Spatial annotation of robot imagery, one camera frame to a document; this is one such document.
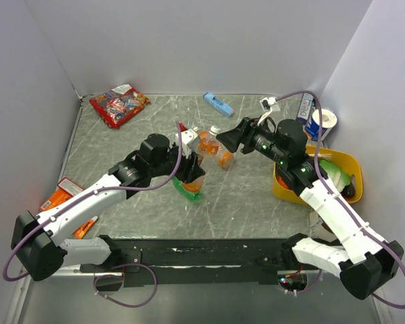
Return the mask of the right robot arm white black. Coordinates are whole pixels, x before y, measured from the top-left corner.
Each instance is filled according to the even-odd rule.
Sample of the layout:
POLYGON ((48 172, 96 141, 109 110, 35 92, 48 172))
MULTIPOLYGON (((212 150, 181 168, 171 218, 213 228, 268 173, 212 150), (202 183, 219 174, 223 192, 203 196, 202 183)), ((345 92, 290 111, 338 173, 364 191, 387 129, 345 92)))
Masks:
POLYGON ((333 182, 306 153, 307 136, 299 121, 285 119, 272 132, 272 119, 259 123, 245 117, 232 130, 216 136, 230 152, 257 151, 274 161, 288 188, 327 224, 341 248, 319 243, 303 234, 292 236, 281 253, 289 269, 312 265, 340 278, 357 299, 364 300, 394 277, 404 249, 371 231, 336 190, 333 182))

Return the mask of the green plastic bottle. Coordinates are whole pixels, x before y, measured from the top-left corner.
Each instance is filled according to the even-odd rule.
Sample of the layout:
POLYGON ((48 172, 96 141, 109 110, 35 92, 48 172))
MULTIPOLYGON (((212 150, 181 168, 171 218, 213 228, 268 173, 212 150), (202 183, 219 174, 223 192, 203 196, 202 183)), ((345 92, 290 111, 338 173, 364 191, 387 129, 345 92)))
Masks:
POLYGON ((181 182, 179 179, 174 177, 172 179, 175 189, 189 201, 196 201, 199 199, 201 194, 202 184, 197 181, 186 184, 181 182))

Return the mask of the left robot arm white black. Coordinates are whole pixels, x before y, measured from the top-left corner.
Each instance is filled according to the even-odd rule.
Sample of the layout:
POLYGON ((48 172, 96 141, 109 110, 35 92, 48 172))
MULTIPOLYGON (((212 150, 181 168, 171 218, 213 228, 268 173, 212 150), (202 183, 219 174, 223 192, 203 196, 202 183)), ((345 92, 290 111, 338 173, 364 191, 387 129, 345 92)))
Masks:
POLYGON ((186 130, 170 143, 162 134, 150 134, 140 148, 116 163, 91 187, 58 207, 32 215, 19 215, 11 240, 12 254, 34 281, 42 281, 62 267, 92 264, 112 271, 122 260, 122 251, 109 236, 72 239, 78 227, 105 209, 141 191, 151 191, 154 178, 177 178, 190 183, 205 174, 198 164, 194 145, 196 132, 186 130))

